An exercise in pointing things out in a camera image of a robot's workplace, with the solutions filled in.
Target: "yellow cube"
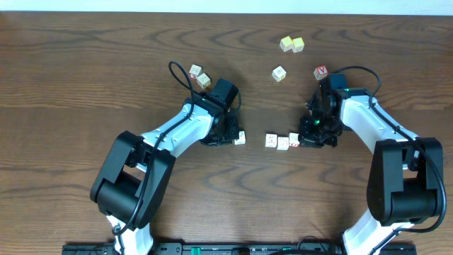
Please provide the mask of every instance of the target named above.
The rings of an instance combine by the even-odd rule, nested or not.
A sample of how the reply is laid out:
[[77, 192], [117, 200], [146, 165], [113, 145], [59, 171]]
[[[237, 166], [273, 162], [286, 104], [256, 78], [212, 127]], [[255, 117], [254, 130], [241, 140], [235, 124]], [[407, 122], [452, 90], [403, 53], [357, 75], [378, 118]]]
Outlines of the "yellow cube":
[[304, 49], [304, 41], [302, 40], [302, 38], [296, 38], [292, 41], [292, 51], [293, 52], [299, 52], [299, 51], [302, 51]]
[[283, 51], [288, 51], [292, 48], [292, 40], [290, 36], [287, 36], [280, 41], [280, 47]]

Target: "dice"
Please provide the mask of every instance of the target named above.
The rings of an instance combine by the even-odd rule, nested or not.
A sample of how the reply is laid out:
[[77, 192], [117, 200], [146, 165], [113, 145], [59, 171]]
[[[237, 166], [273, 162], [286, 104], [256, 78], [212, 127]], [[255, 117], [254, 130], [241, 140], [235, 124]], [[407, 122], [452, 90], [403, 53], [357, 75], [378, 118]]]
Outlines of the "dice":
[[328, 75], [328, 71], [327, 71], [326, 66], [320, 66], [314, 70], [314, 77], [318, 81], [324, 79], [327, 75]]
[[278, 150], [288, 150], [289, 149], [289, 138], [288, 137], [278, 137]]
[[239, 131], [239, 139], [234, 140], [234, 145], [244, 145], [246, 143], [246, 133]]
[[202, 67], [199, 67], [196, 64], [193, 64], [189, 71], [190, 78], [192, 79], [196, 79], [201, 73]]
[[280, 47], [282, 48], [283, 51], [291, 50], [292, 44], [293, 42], [291, 40], [291, 37], [289, 36], [280, 40]]
[[304, 49], [304, 40], [302, 38], [296, 38], [292, 41], [292, 51], [294, 53], [301, 52]]
[[275, 148], [277, 146], [277, 135], [266, 134], [266, 147]]
[[211, 79], [206, 74], [202, 74], [197, 77], [197, 83], [200, 87], [206, 89], [209, 85], [211, 85]]
[[289, 134], [289, 145], [291, 147], [298, 147], [300, 145], [299, 134], [297, 134], [297, 133]]
[[279, 82], [286, 77], [286, 71], [283, 69], [282, 66], [279, 66], [272, 71], [272, 77]]

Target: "wood grain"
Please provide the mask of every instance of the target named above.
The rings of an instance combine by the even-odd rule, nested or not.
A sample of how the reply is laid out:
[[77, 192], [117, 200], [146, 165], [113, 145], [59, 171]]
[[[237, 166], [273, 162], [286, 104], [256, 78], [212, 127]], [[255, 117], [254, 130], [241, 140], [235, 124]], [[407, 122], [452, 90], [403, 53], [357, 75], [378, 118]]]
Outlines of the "wood grain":
[[[300, 54], [279, 39], [303, 36]], [[160, 13], [0, 14], [0, 254], [58, 254], [112, 239], [89, 189], [115, 137], [173, 117], [188, 92], [167, 70], [202, 65], [241, 90], [247, 144], [194, 144], [178, 159], [151, 223], [187, 242], [335, 238], [366, 208], [372, 155], [353, 133], [335, 149], [264, 148], [297, 129], [314, 67], [358, 64], [384, 80], [379, 102], [444, 147], [453, 194], [453, 18]], [[282, 65], [277, 84], [271, 71]], [[348, 73], [351, 86], [375, 86]], [[453, 249], [452, 207], [436, 232], [402, 234], [419, 254]]]

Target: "white wall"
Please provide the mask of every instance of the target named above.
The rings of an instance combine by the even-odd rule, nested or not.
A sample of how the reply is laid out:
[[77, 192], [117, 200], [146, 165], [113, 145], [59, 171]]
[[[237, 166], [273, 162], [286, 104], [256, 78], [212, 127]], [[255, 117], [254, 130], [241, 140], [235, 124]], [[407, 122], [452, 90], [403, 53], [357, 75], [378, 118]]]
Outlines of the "white wall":
[[453, 15], [453, 0], [0, 0], [0, 11]]

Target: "wooden surface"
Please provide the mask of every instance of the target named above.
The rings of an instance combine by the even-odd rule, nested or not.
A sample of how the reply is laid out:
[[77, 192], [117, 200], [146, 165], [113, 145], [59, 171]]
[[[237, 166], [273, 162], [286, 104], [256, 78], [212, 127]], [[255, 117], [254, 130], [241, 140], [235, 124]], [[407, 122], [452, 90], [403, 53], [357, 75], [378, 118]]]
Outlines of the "wooden surface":
[[[295, 242], [335, 238], [358, 220], [372, 155], [355, 134], [335, 149], [264, 148], [266, 130], [297, 129], [322, 64], [380, 73], [382, 107], [441, 141], [453, 195], [452, 32], [445, 17], [2, 13], [0, 254], [58, 254], [66, 243], [112, 239], [89, 191], [118, 134], [141, 134], [179, 112], [189, 93], [168, 72], [170, 60], [239, 87], [247, 144], [194, 144], [178, 159], [151, 223], [156, 237]], [[282, 52], [286, 35], [303, 36], [304, 51]], [[279, 65], [287, 77], [278, 84]], [[375, 86], [360, 71], [347, 78]], [[414, 241], [419, 254], [452, 252], [452, 210], [436, 232], [399, 240]]]

